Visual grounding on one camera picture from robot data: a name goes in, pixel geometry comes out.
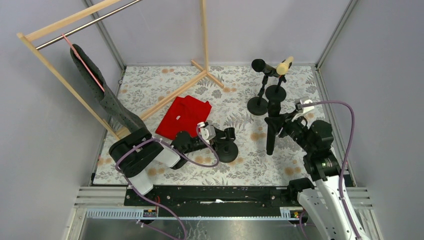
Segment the black mic stand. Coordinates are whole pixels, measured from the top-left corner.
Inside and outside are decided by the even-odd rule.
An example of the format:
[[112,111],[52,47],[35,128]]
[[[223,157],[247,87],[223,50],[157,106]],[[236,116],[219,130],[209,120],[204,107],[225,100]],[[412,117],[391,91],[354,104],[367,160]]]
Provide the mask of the black mic stand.
[[268,76],[264,75],[262,78],[262,86],[259,90],[259,93],[257,96],[252,97],[247,102],[247,110],[255,116],[262,116],[268,111],[268,102],[266,99],[263,98],[263,95],[265,93],[265,86],[268,83]]
[[275,102],[284,101],[287,97],[287,92],[281,85],[282,85],[282,83],[285,83],[286,81],[287,81],[286,76],[281,75],[278,78],[277,85],[271,85],[266,89],[266,91],[265,91],[266,98],[269,101],[275,101]]

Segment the black mic stand corner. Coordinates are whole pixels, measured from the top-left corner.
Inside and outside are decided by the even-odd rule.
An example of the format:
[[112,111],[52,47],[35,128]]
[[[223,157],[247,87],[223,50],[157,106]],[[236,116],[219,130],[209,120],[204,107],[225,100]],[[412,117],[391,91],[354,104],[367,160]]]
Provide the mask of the black mic stand corner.
[[234,127],[227,127],[224,130],[216,130],[216,137],[214,138],[214,150],[218,155],[221,163],[233,162],[239,154],[238,146],[235,143],[236,134]]

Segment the beige microphone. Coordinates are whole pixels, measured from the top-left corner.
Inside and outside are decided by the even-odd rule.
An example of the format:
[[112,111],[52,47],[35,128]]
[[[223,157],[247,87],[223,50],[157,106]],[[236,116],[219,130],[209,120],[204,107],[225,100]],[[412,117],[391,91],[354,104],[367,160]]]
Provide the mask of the beige microphone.
[[293,61],[294,61],[294,57],[289,56],[283,62],[279,63],[277,67],[275,68],[277,74],[279,74],[280,76],[285,75],[289,71]]

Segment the black microphone orange tip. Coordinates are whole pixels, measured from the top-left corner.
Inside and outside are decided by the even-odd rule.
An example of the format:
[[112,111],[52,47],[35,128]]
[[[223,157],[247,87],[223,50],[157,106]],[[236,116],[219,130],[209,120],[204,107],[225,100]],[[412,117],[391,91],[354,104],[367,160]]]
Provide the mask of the black microphone orange tip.
[[251,62],[252,69],[257,73],[263,73],[268,77],[279,78],[281,75],[277,73],[275,67],[268,65],[263,59],[257,58]]

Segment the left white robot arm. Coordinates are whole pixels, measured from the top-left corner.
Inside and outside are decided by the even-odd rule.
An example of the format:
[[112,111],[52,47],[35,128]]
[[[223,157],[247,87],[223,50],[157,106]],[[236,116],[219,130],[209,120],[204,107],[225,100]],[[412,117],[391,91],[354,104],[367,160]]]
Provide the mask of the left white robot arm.
[[108,153],[115,162],[115,169],[123,174],[136,193],[144,196],[154,187],[145,170],[151,162],[176,170],[190,161],[185,153],[205,148],[215,152],[213,139],[217,133],[213,126],[200,127],[196,132],[197,136],[191,137],[188,132],[181,131],[171,144],[167,144],[162,139],[153,138],[146,128],[140,128],[115,142]]

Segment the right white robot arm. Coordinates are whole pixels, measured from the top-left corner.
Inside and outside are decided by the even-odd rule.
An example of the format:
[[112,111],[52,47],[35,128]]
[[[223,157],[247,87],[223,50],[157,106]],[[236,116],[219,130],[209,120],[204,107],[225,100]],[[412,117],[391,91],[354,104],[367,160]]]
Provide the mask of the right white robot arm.
[[310,177],[289,181],[291,199],[299,203],[325,240],[369,240],[347,194],[342,168],[331,150],[334,141],[330,123],[315,120],[307,126],[294,113],[267,116],[266,153],[272,155],[277,137],[290,137],[302,150],[304,168]]

